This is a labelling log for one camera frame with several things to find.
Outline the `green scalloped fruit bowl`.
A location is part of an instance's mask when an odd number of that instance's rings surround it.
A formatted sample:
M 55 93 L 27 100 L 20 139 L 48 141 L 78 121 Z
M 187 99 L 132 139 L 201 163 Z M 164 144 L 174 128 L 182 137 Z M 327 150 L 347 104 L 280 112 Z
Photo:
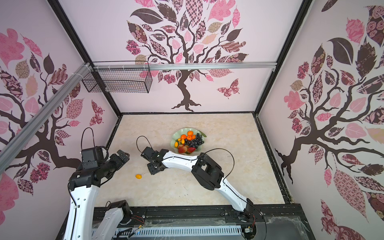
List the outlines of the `green scalloped fruit bowl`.
M 179 154 L 190 155 L 200 152 L 205 144 L 207 135 L 193 128 L 183 128 L 171 137 L 171 148 Z

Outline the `dark grape bunch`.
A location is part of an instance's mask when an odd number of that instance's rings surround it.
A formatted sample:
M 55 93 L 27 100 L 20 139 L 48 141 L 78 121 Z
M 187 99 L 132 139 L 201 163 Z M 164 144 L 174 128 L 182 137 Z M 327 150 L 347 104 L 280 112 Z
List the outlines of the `dark grape bunch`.
M 192 139 L 191 141 L 186 139 L 184 145 L 188 147 L 194 147 L 197 149 L 199 146 L 205 143 L 205 140 L 204 140 L 205 135 L 203 135 L 203 133 L 201 132 L 194 132 L 194 135 L 196 135 L 196 138 L 194 140 Z

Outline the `large red strawberry front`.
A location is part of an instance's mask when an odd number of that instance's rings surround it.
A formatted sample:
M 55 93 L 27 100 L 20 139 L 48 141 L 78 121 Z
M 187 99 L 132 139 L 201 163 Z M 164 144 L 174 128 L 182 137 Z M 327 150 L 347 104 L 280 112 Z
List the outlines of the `large red strawberry front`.
M 191 154 L 191 153 L 193 153 L 195 150 L 196 150 L 196 148 L 194 148 L 194 147 L 189 147 L 189 148 L 187 149 L 187 152 L 188 152 L 189 154 Z

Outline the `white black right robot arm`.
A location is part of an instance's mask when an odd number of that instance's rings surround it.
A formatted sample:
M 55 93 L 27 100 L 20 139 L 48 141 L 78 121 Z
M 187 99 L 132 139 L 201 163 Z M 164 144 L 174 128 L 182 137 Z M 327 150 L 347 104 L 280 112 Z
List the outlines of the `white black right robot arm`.
M 209 191 L 219 192 L 239 214 L 239 219 L 249 221 L 254 217 L 253 202 L 237 191 L 228 181 L 221 166 L 208 154 L 186 156 L 162 149 L 155 151 L 146 147 L 141 156 L 149 161 L 147 167 L 151 175 L 165 169 L 180 169 L 193 174 L 198 183 Z

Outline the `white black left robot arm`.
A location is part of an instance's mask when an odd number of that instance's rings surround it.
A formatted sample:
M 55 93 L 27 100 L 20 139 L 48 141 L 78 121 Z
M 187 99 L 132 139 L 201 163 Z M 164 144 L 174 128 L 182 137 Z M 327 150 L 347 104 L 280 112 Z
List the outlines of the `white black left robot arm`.
M 111 240 L 119 224 L 131 221 L 132 211 L 125 200 L 108 204 L 101 224 L 93 233 L 96 198 L 103 185 L 102 179 L 112 179 L 130 160 L 130 155 L 119 150 L 110 156 L 105 147 L 84 149 L 81 154 L 82 163 L 68 183 L 71 201 L 63 239 Z

